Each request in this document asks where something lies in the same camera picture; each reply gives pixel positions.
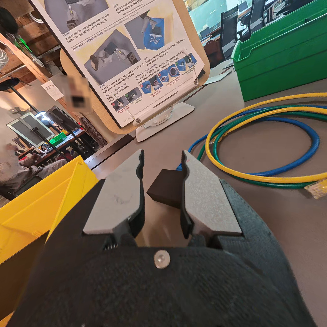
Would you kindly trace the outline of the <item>black round speaker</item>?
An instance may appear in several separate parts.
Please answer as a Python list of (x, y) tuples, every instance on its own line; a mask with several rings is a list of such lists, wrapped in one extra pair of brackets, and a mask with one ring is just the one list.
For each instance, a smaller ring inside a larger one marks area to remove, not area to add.
[(18, 33), (18, 24), (13, 15), (4, 7), (0, 7), (0, 24), (2, 29), (9, 34)]

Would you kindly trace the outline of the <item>instruction sheet on stand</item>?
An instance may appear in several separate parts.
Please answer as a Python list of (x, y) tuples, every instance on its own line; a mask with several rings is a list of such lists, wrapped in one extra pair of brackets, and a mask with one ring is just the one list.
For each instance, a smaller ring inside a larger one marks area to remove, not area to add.
[(210, 65), (183, 1), (113, 1), (104, 27), (84, 24), (79, 41), (64, 40), (60, 61), (74, 81), (88, 80), (86, 117), (105, 138), (136, 130), (144, 141), (194, 110), (179, 104), (202, 86)]

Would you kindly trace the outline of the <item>printed instruction sheet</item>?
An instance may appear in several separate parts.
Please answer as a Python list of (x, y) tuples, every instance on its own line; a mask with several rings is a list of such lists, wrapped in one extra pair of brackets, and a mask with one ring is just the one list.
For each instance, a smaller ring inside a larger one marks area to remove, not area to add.
[(140, 125), (208, 76), (183, 1), (28, 1), (122, 129)]

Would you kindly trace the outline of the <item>green plastic bin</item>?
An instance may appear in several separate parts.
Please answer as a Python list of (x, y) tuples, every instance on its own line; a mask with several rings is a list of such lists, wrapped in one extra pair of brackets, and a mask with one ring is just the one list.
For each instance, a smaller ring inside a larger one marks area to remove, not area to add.
[(312, 1), (237, 41), (231, 59), (244, 102), (326, 79), (327, 1)]

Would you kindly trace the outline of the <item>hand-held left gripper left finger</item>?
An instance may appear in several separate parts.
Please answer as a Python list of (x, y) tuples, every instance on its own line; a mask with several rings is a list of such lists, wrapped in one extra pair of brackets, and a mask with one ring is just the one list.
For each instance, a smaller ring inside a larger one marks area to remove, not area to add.
[(145, 223), (144, 150), (138, 149), (106, 177), (89, 218), (86, 235), (112, 234), (134, 238)]

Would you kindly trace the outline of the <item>black office chair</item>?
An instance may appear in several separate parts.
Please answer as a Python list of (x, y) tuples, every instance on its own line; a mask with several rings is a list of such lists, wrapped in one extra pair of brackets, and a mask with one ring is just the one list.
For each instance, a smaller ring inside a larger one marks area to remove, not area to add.
[(221, 13), (220, 47), (225, 60), (231, 58), (233, 49), (238, 41), (238, 13), (238, 5)]
[(251, 15), (248, 24), (250, 35), (265, 27), (264, 9), (265, 0), (253, 0), (251, 5)]

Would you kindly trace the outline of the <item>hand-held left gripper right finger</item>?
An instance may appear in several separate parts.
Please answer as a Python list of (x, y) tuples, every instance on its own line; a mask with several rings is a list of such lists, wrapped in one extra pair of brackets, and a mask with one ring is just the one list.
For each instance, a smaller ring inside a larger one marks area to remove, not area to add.
[(241, 228), (217, 175), (190, 152), (182, 151), (180, 223), (185, 239), (190, 235), (240, 236)]

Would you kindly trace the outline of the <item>black ethernet switch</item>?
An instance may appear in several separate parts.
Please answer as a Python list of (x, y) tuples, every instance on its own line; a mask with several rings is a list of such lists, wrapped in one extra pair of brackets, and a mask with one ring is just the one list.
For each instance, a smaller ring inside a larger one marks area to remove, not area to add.
[(180, 209), (182, 181), (182, 171), (162, 169), (146, 193), (156, 202)]

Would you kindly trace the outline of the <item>yellow plastic bin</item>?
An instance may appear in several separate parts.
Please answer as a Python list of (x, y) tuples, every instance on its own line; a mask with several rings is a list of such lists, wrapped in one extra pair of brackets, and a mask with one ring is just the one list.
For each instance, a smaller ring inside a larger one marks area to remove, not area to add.
[(6, 326), (49, 235), (99, 180), (81, 157), (0, 210), (0, 320)]

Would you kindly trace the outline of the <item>black floor lamp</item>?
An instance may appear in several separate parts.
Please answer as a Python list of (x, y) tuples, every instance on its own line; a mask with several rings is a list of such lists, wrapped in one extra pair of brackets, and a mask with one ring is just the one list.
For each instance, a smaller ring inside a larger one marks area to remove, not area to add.
[[(0, 83), (0, 91), (7, 91), (11, 89), (16, 95), (18, 95), (27, 105), (32, 108), (35, 113), (39, 113), (39, 111), (29, 102), (27, 99), (25, 99), (14, 87), (20, 83), (20, 80), (18, 78), (10, 78), (8, 80), (5, 80)], [(69, 159), (66, 157), (66, 155), (60, 151), (58, 148), (56, 148), (54, 145), (52, 145), (48, 138), (46, 138), (42, 133), (39, 132), (39, 128), (37, 126), (30, 127), (27, 123), (25, 124), (33, 133), (38, 135), (39, 138), (41, 138), (45, 143), (47, 143), (49, 146), (55, 150), (56, 153), (60, 154), (67, 162), (69, 162)]]

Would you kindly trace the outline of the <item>leopard print cloth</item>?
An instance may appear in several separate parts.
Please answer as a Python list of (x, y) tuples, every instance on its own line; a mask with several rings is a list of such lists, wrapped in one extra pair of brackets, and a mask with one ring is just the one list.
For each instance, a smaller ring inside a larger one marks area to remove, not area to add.
[(79, 122), (85, 132), (92, 137), (100, 148), (103, 148), (108, 144), (106, 139), (101, 133), (93, 126), (93, 124), (84, 116), (79, 117)]

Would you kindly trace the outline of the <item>grey panel on tripod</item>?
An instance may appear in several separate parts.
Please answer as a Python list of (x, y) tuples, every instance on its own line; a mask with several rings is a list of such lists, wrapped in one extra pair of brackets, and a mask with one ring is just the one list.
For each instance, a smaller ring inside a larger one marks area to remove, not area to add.
[(81, 127), (75, 120), (56, 106), (50, 108), (45, 115), (68, 132), (74, 132)]
[(6, 126), (27, 140), (35, 148), (38, 148), (55, 136), (51, 129), (30, 112), (7, 123)]

